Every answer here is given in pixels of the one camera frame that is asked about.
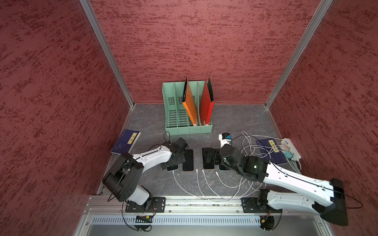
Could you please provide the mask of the purple notebook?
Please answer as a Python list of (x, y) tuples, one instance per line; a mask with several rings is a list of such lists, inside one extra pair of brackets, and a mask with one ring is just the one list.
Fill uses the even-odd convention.
[(262, 157), (273, 162), (276, 165), (287, 164), (287, 159), (284, 151), (279, 146), (279, 143), (272, 138), (256, 140), (256, 144), (260, 149)]
[(125, 129), (113, 148), (110, 150), (113, 154), (123, 154), (130, 152), (132, 148), (134, 147), (135, 143), (137, 142), (141, 132), (140, 131), (134, 131)]

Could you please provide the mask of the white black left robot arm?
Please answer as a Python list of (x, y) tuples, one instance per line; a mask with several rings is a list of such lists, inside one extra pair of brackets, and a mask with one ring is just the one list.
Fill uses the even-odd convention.
[(139, 185), (142, 174), (162, 165), (164, 168), (184, 163), (189, 145), (183, 138), (172, 143), (166, 141), (156, 148), (139, 154), (121, 154), (102, 179), (103, 185), (119, 201), (131, 201), (150, 207), (152, 194)]

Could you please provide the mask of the white power strip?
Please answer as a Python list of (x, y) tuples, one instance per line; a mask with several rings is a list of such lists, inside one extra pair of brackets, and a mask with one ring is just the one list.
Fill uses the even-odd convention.
[(281, 140), (281, 144), (288, 147), (288, 151), (293, 155), (293, 157), (291, 158), (293, 161), (299, 161), (301, 159), (301, 155), (298, 152), (297, 148), (294, 146), (291, 139), (284, 138)]

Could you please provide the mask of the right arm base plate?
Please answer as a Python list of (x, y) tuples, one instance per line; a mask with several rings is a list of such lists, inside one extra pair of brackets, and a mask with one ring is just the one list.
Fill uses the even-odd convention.
[(259, 198), (242, 198), (241, 204), (244, 213), (282, 213), (281, 209), (274, 209), (265, 200)]

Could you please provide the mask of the aluminium front rail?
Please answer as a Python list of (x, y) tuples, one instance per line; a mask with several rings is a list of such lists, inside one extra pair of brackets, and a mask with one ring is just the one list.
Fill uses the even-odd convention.
[[(221, 201), (219, 203), (211, 202), (207, 199), (195, 198), (193, 196), (166, 196), (166, 204), (164, 214), (215, 214), (215, 215), (231, 215), (231, 214), (257, 214), (257, 215), (267, 215), (264, 213), (244, 213), (241, 199), (234, 199), (229, 202)], [(127, 202), (118, 202), (112, 200), (107, 201), (106, 196), (93, 195), (90, 197), (88, 203), (83, 211), (84, 214), (117, 214), (117, 213), (127, 213), (125, 212)], [(288, 205), (280, 205), (279, 209), (282, 213), (277, 214), (297, 214), (297, 215), (319, 215), (317, 211), (309, 209), (306, 204), (310, 201), (305, 200), (299, 204), (299, 207), (291, 209)], [(129, 212), (128, 214), (153, 214), (153, 213), (135, 213)]]

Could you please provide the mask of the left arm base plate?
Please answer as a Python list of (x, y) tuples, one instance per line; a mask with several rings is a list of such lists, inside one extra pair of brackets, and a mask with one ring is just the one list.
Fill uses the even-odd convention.
[(125, 212), (131, 213), (163, 213), (165, 210), (165, 197), (150, 197), (144, 204), (138, 205), (136, 202), (127, 201)]

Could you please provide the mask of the purple notebook left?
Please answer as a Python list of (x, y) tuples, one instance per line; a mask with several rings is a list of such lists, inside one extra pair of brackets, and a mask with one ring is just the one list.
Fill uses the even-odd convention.
[(141, 132), (140, 131), (134, 131), (125, 129), (113, 148), (110, 150), (113, 154), (123, 154), (130, 152), (132, 148), (134, 147), (135, 143), (137, 142)]

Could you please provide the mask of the green plastic file organizer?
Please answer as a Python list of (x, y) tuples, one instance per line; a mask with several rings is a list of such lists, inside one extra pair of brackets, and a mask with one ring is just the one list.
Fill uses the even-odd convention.
[(165, 130), (171, 135), (211, 133), (213, 124), (194, 126), (182, 104), (184, 89), (191, 88), (193, 99), (200, 114), (199, 105), (202, 98), (204, 81), (166, 82), (162, 84), (162, 95), (165, 109)]

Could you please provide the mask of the red folder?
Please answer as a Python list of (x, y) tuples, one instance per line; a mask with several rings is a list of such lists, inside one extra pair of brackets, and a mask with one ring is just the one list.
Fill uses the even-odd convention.
[(209, 125), (214, 107), (214, 94), (210, 79), (205, 82), (200, 102), (201, 125)]

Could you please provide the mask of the orange folder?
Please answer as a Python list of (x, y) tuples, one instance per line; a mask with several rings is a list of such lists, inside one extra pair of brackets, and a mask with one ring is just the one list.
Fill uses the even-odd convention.
[(195, 100), (193, 98), (193, 94), (192, 94), (192, 91), (191, 91), (191, 88), (187, 79), (184, 84), (182, 104), (187, 111), (188, 117), (192, 125), (197, 126), (198, 125), (197, 109), (196, 109)]

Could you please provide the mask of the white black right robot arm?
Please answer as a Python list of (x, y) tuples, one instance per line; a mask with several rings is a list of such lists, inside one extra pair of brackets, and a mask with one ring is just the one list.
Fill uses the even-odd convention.
[(348, 225), (346, 204), (349, 197), (341, 180), (318, 180), (287, 170), (260, 155), (247, 155), (225, 144), (221, 148), (205, 147), (202, 156), (206, 163), (221, 165), (251, 182), (276, 185), (287, 189), (277, 192), (262, 189), (258, 196), (245, 198), (244, 208), (258, 213), (282, 213), (285, 209), (318, 215), (338, 226)]

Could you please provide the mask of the purple notebook right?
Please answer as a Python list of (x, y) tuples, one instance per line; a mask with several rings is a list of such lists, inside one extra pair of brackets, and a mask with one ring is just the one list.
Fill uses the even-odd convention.
[(256, 140), (256, 144), (260, 149), (262, 157), (273, 162), (276, 165), (287, 164), (287, 159), (284, 151), (279, 146), (279, 143), (272, 138)]

